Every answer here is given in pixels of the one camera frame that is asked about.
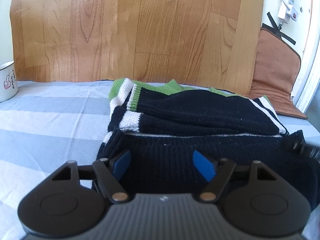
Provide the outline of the white power strip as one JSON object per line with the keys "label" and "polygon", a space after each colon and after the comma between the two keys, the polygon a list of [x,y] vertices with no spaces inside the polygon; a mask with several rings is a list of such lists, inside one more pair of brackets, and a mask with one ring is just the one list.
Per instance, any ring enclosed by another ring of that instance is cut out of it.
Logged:
{"label": "white power strip", "polygon": [[294,6],[295,0],[281,0],[278,11],[280,24],[288,24],[290,20],[297,21],[299,12]]}

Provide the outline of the black tape cross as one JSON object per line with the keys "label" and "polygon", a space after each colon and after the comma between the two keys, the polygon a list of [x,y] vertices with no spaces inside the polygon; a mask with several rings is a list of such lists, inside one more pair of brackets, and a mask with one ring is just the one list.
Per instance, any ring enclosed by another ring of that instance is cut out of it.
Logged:
{"label": "black tape cross", "polygon": [[282,26],[282,25],[281,25],[281,24],[279,24],[279,25],[276,24],[276,22],[275,22],[275,20],[273,19],[273,17],[272,17],[272,15],[271,15],[270,12],[267,13],[267,16],[268,16],[268,19],[269,19],[269,21],[270,21],[270,23],[271,23],[271,26],[263,23],[261,27],[264,28],[264,29],[269,30],[271,33],[273,33],[274,35],[276,35],[278,38],[280,38],[280,39],[285,38],[285,39],[286,39],[287,41],[289,41],[291,44],[295,45],[295,44],[296,44],[296,41],[293,40],[291,37],[287,36],[285,33],[283,33],[283,32],[281,31],[281,29],[282,29],[281,26]]}

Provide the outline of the white enamel mug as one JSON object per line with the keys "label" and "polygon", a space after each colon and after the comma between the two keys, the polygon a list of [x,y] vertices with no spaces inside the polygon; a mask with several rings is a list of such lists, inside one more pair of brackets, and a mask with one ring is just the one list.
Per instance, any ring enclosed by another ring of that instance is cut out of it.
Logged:
{"label": "white enamel mug", "polygon": [[14,61],[1,64],[0,70],[0,103],[14,97],[18,92]]}

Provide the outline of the wooden headboard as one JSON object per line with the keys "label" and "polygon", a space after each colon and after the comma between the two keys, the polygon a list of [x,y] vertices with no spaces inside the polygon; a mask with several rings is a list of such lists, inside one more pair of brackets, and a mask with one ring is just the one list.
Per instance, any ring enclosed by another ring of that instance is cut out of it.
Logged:
{"label": "wooden headboard", "polygon": [[12,0],[19,80],[250,91],[264,0]]}

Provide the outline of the green black knit sweater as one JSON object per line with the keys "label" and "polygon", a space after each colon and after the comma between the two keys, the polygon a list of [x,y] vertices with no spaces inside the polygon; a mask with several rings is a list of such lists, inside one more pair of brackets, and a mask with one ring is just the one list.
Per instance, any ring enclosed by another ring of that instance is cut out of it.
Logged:
{"label": "green black knit sweater", "polygon": [[319,205],[319,162],[301,152],[303,132],[290,133],[266,97],[122,78],[114,81],[109,99],[111,120],[97,157],[130,151],[131,166],[121,179],[127,191],[199,191],[206,185],[193,165],[199,151],[239,165],[259,160],[312,208]]}

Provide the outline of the brown seat cushion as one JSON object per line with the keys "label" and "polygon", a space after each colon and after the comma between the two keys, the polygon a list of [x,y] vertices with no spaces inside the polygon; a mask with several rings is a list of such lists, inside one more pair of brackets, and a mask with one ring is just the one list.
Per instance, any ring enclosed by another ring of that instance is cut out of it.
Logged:
{"label": "brown seat cushion", "polygon": [[253,80],[247,96],[251,99],[266,96],[276,113],[306,120],[308,117],[291,100],[300,66],[298,53],[271,31],[260,29]]}

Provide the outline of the striped bed sheet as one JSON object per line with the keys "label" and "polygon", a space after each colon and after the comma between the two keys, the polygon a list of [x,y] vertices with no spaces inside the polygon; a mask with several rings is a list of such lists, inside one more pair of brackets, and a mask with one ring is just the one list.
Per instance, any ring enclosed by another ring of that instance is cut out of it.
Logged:
{"label": "striped bed sheet", "polygon": [[21,199],[68,160],[92,163],[107,134],[112,81],[20,81],[1,103],[1,239],[20,239]]}

